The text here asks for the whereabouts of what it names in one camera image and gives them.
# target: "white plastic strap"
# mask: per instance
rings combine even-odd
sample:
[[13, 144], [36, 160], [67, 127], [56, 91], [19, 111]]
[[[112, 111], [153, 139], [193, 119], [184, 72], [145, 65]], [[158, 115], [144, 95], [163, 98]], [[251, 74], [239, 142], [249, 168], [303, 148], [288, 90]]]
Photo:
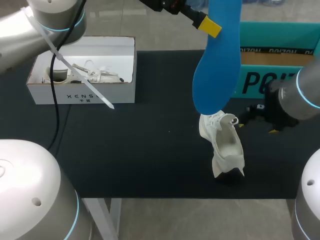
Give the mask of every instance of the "white plastic strap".
[[42, 26], [38, 23], [38, 21], [34, 18], [32, 14], [30, 14], [25, 7], [21, 8], [21, 10], [24, 12], [25, 16], [28, 18], [31, 25], [41, 34], [43, 39], [46, 41], [46, 43], [51, 48], [51, 52], [56, 55], [56, 58], [63, 62], [72, 72], [75, 76], [77, 76], [82, 83], [84, 83], [94, 94], [96, 94], [109, 108], [115, 109], [113, 104], [108, 101], [90, 82], [89, 80], [85, 79], [84, 76], [82, 76], [69, 62], [67, 62], [64, 59], [64, 56], [62, 56], [61, 53], [59, 53], [55, 47], [55, 45], [52, 43], [52, 41], [49, 39], [48, 35], [45, 33]]

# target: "teal cardboard box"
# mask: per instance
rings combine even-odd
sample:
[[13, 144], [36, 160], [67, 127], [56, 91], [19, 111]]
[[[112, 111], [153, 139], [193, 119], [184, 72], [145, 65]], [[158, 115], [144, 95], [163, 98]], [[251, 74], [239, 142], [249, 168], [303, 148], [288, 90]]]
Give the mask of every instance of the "teal cardboard box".
[[262, 99], [270, 80], [290, 80], [320, 51], [320, 24], [242, 22], [241, 71], [233, 98]]

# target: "open box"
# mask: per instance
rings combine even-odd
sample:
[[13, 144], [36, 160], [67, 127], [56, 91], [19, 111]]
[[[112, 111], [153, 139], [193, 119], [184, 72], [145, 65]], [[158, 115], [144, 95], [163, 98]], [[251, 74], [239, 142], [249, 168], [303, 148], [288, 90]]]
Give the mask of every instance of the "open box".
[[233, 98], [262, 99], [270, 80], [290, 80], [320, 52], [320, 24], [241, 22], [241, 71]]
[[[92, 85], [111, 103], [135, 102], [137, 52], [134, 37], [84, 36], [73, 44], [63, 46], [59, 52], [71, 65], [84, 67], [90, 61], [93, 68], [90, 70], [106, 67], [109, 72], [117, 73], [124, 82]], [[37, 105], [54, 103], [50, 83], [42, 83], [51, 58], [50, 51], [40, 54], [27, 80], [27, 87]], [[62, 70], [67, 67], [56, 59], [53, 69]], [[55, 84], [54, 88], [58, 104], [103, 103], [84, 83]]]

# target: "white shoe box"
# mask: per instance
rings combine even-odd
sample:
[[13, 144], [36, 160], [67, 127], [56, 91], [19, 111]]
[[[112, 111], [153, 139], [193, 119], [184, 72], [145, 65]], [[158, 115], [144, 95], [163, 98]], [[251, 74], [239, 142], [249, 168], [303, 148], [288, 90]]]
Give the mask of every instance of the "white shoe box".
[[[117, 73], [124, 82], [92, 85], [111, 103], [135, 102], [137, 51], [134, 37], [84, 36], [73, 44], [63, 46], [59, 52], [71, 65], [77, 64], [90, 70], [107, 67], [108, 72]], [[26, 83], [37, 105], [54, 104], [50, 83], [42, 83], [52, 56], [50, 51], [46, 51], [36, 58]], [[53, 69], [68, 68], [56, 59]], [[84, 83], [54, 84], [54, 89], [58, 104], [103, 104]]]

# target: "black work surface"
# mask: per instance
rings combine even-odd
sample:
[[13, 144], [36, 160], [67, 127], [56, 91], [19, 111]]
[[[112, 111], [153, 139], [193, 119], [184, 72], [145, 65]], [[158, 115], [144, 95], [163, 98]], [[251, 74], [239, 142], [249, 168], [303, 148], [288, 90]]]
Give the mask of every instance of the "black work surface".
[[[268, 134], [264, 122], [238, 129], [245, 178], [216, 180], [213, 149], [199, 135], [192, 100], [202, 53], [139, 52], [135, 104], [71, 106], [57, 160], [81, 197], [296, 197], [303, 168], [320, 146], [320, 118], [278, 134]], [[239, 115], [253, 103], [262, 101], [232, 99], [224, 111]]]
[[[26, 85], [34, 59], [0, 76], [0, 139], [20, 139], [47, 148], [56, 128], [55, 106], [36, 105]], [[60, 131], [50, 152], [56, 155], [69, 105], [60, 105]]]

